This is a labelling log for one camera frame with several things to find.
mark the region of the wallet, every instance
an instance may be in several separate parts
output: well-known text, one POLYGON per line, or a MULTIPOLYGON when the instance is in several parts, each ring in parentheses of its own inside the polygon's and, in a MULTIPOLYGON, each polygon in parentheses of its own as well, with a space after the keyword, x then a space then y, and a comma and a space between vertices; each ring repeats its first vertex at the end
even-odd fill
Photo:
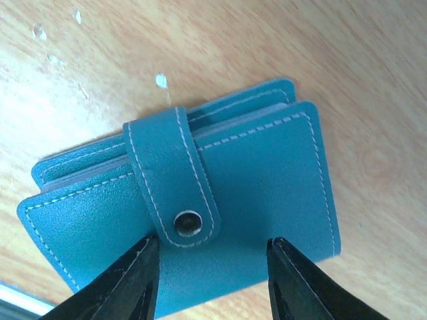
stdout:
POLYGON ((157 235, 156 317, 268 278, 268 239, 317 262, 340 252, 320 119, 274 79, 42 159, 22 201, 28 234, 77 292, 157 235))

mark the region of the metal snap button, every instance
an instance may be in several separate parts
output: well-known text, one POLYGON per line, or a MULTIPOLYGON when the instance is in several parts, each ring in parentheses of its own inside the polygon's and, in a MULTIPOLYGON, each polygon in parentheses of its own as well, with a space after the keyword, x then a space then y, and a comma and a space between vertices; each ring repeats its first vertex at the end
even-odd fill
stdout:
POLYGON ((195 211, 182 211, 173 221, 175 230, 181 237, 193 237, 201 231, 202 219, 195 211))

